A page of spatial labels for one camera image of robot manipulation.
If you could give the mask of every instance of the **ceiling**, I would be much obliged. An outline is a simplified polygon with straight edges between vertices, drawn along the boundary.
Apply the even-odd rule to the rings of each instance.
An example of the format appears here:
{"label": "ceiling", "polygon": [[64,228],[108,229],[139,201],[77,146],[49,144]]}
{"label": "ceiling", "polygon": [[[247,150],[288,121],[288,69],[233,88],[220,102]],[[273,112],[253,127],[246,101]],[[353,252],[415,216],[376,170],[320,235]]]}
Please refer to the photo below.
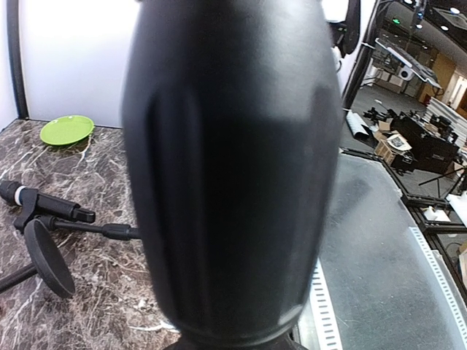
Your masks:
{"label": "ceiling", "polygon": [[425,18],[438,28],[441,26],[448,27],[449,30],[446,31],[445,34],[454,42],[457,42],[467,52],[467,31],[451,24],[451,22],[436,10],[441,9],[450,12],[451,7],[459,9],[460,15],[467,16],[466,0],[429,0],[428,8],[425,11]]}
{"label": "ceiling", "polygon": [[[435,47],[441,53],[444,53],[451,60],[456,62],[456,70],[467,77],[467,31],[456,28],[445,17],[436,11],[435,7],[443,2],[442,9],[449,11],[450,7],[458,8],[461,13],[467,14],[466,0],[436,1],[430,0],[430,6],[425,13],[425,19],[421,23],[423,27],[415,32],[415,41],[426,43],[427,46]],[[391,4],[386,18],[392,20],[398,18],[401,21],[400,26],[409,31],[412,22],[413,9],[409,5],[399,3]],[[441,30],[441,26],[448,27],[448,31]]]}

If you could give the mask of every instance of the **black rubber cover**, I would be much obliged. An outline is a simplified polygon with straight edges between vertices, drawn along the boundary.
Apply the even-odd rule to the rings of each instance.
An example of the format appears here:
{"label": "black rubber cover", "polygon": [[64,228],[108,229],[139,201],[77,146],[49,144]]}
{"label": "black rubber cover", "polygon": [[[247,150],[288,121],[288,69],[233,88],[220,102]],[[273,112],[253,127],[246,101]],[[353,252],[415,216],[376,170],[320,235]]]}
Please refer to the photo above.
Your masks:
{"label": "black rubber cover", "polygon": [[73,296],[72,275],[44,224],[37,219],[30,221],[24,230],[24,239],[31,261],[45,284],[61,298]]}
{"label": "black rubber cover", "polygon": [[341,130],[318,0],[143,1],[123,102],[163,312],[196,343],[262,344],[307,298]]}
{"label": "black rubber cover", "polygon": [[2,181],[0,182],[0,197],[8,204],[17,205],[15,202],[15,193],[21,184],[17,181]]}

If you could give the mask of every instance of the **dark marble surface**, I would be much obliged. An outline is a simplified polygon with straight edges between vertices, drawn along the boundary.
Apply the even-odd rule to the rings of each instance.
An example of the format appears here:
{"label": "dark marble surface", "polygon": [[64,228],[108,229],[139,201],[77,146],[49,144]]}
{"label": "dark marble surface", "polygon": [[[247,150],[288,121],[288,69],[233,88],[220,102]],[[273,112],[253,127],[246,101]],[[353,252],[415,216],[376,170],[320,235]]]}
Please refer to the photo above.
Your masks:
{"label": "dark marble surface", "polygon": [[[136,225],[122,131],[96,128],[89,139],[57,148],[40,141],[43,125],[18,120],[0,133],[0,181],[76,201],[97,213],[97,224]],[[0,200],[0,278],[30,263],[12,226],[17,214]],[[0,295],[1,350],[149,350],[176,341],[153,297],[139,241],[68,231],[53,238],[77,293],[62,300],[33,277]]]}

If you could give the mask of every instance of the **white wall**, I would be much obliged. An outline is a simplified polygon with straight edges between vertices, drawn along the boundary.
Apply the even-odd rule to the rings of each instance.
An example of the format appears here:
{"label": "white wall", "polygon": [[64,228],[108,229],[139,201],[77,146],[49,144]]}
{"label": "white wall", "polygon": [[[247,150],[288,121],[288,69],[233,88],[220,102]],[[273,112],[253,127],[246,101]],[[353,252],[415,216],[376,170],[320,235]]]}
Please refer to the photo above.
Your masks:
{"label": "white wall", "polygon": [[456,84],[458,83],[459,78],[460,78],[460,74],[455,71],[454,74],[451,77],[451,80],[449,81],[449,84],[448,84],[448,86],[446,88],[446,91],[444,92],[443,98],[441,100],[441,102],[443,104],[447,104],[449,101],[452,100],[452,97],[453,97],[452,95],[455,92],[454,89],[455,89]]}
{"label": "white wall", "polygon": [[7,44],[7,2],[0,1],[0,131],[7,127],[18,112],[11,74],[9,72]]}
{"label": "white wall", "polygon": [[457,109],[459,107],[460,102],[462,101],[462,97],[467,90],[467,79],[464,77],[459,77],[458,82],[454,88],[454,93],[452,94],[451,101],[452,101],[452,108]]}
{"label": "white wall", "polygon": [[82,114],[121,126],[135,0],[20,0],[21,50],[29,115]]}

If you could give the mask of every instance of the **perforated metal strip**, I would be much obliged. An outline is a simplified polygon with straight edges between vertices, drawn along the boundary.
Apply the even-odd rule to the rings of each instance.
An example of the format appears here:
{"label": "perforated metal strip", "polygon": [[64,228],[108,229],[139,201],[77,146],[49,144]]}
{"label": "perforated metal strip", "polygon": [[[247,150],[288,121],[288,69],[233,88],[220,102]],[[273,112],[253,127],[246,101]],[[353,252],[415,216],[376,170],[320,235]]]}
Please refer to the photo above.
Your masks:
{"label": "perforated metal strip", "polygon": [[337,327],[331,296],[319,259],[314,268],[310,303],[312,304],[320,350],[342,350],[341,336]]}
{"label": "perforated metal strip", "polygon": [[433,255],[433,251],[430,249],[428,243],[423,237],[423,234],[420,232],[418,227],[411,227],[410,230],[413,233],[415,239],[417,240],[417,243],[420,245],[420,248],[422,248],[423,254],[425,255],[428,263],[430,264],[431,270],[433,271],[433,273],[436,276],[436,279],[438,280],[439,286],[441,287],[441,290],[443,291],[443,294],[446,297],[446,301],[449,304],[452,316],[454,317],[456,325],[458,326],[464,347],[465,349],[467,349],[467,325],[460,312],[458,302],[454,298],[451,288],[449,287],[442,270],[439,268],[438,261],[436,261],[436,258]]}

